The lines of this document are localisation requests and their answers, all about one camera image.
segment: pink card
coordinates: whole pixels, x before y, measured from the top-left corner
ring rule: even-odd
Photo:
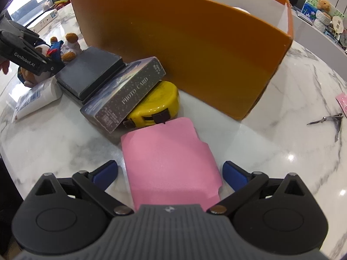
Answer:
[[[141,204],[200,204],[207,210],[220,201],[218,167],[189,118],[137,129],[121,142],[135,210]]]
[[[347,117],[347,96],[345,93],[339,94],[336,96],[337,101],[339,102],[345,116]]]

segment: orange box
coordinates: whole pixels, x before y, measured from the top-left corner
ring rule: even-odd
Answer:
[[[88,45],[126,62],[156,56],[166,80],[236,120],[257,103],[293,41],[288,0],[71,2]]]

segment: yellow tape measure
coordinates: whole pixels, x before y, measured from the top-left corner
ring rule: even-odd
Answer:
[[[127,128],[146,127],[163,123],[175,117],[179,109],[177,87],[160,81],[127,116]]]

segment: metal screw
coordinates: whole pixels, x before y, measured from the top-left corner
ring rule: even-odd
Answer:
[[[173,206],[167,206],[164,210],[168,213],[171,213],[171,212],[175,211],[176,208],[174,208]]]
[[[127,207],[125,205],[117,206],[113,210],[118,215],[128,215],[131,213],[132,209],[130,207]]]
[[[212,214],[224,214],[227,211],[227,208],[223,205],[215,205],[210,208]]]

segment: plush toy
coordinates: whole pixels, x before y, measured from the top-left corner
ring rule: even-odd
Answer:
[[[61,47],[61,60],[64,63],[70,62],[76,58],[76,56],[82,53],[79,46],[79,37],[75,33],[67,33],[65,35],[66,41]]]
[[[47,57],[50,57],[55,62],[61,62],[61,47],[64,44],[62,40],[58,41],[58,39],[53,36],[51,37],[51,46],[47,52]]]
[[[317,9],[329,12],[330,11],[329,1],[328,0],[318,0]]]
[[[50,49],[50,47],[46,44],[42,44],[42,45],[38,45],[35,47],[35,49],[43,54],[44,56],[47,55],[48,50]],[[43,80],[48,79],[49,77],[51,77],[51,72],[47,71],[47,72],[42,72],[41,75],[35,75],[32,72],[26,70],[23,67],[20,67],[18,69],[18,78],[21,79],[21,81],[23,82],[24,86],[32,88],[34,86],[36,86],[37,84],[39,84],[40,82],[42,82]]]

